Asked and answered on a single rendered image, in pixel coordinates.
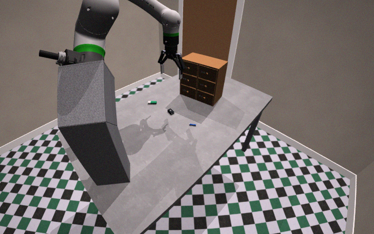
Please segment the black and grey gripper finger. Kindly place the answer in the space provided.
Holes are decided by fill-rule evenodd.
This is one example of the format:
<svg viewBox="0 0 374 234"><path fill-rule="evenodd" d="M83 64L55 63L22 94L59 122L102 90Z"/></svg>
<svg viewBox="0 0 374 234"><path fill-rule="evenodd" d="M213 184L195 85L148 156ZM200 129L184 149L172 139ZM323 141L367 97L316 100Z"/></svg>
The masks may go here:
<svg viewBox="0 0 374 234"><path fill-rule="evenodd" d="M182 79L183 70L186 68L182 59L182 54L176 54L176 58L173 57L173 55L170 55L170 57L175 61L176 65L179 68L179 80Z"/></svg>
<svg viewBox="0 0 374 234"><path fill-rule="evenodd" d="M158 63L160 63L160 65L161 65L161 74L164 73L164 62L167 60L167 57L169 56L169 54L167 54L165 56L165 58L163 59L164 54L165 54L165 50L162 50L161 55L160 55L159 60L158 60Z"/></svg>

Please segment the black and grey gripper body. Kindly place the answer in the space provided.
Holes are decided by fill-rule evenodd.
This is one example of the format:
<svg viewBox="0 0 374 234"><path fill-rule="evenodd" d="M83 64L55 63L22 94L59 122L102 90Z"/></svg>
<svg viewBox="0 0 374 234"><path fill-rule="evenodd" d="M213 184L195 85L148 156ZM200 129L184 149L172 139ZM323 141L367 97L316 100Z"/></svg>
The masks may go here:
<svg viewBox="0 0 374 234"><path fill-rule="evenodd" d="M173 55L174 58L176 58L176 54L177 54L177 45L175 46L166 46L165 45L165 54L169 54L169 56L167 57L168 59L172 59L170 57L170 55Z"/></svg>

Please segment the small brown chest of drawers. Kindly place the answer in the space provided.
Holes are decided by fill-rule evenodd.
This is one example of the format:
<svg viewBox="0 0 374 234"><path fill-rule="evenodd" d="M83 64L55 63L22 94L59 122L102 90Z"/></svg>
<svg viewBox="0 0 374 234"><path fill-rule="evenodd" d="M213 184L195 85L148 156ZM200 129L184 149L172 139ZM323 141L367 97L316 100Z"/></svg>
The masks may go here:
<svg viewBox="0 0 374 234"><path fill-rule="evenodd" d="M197 54L197 53L191 53L191 54L183 57L182 59L185 60L185 61L189 61L189 62L193 62L193 63L198 64L198 73L197 73L197 76L196 76L197 77L197 85L196 85L196 88L195 88L196 89L196 98L197 98L197 90L200 90L200 89L197 89L198 78L201 78L201 77L198 76L199 65L207 66L207 67L214 68L214 69L218 70L216 82L212 81L212 82L216 83L216 85L215 85L215 92L214 92L214 94L212 94L212 95L214 95L213 104L210 105L210 106L214 106L216 104L216 102L222 97L228 61L213 58L213 57L209 57L209 56L205 56L205 55L201 55L201 54ZM195 98L195 100L197 100L196 98ZM199 100L197 100L197 101L199 101Z"/></svg>

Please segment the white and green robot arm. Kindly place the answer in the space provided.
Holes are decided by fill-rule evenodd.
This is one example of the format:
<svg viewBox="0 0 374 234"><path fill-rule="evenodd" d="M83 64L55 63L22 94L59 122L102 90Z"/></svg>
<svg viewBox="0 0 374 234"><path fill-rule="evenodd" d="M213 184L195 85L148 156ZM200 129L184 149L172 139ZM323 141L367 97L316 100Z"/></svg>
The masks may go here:
<svg viewBox="0 0 374 234"><path fill-rule="evenodd" d="M157 0L128 1L145 10L162 24L164 45L179 44L181 17L178 12ZM106 36L118 14L119 0L83 0L75 23L73 51L66 49L56 54L40 50L39 57L55 59L59 66L104 61Z"/></svg>

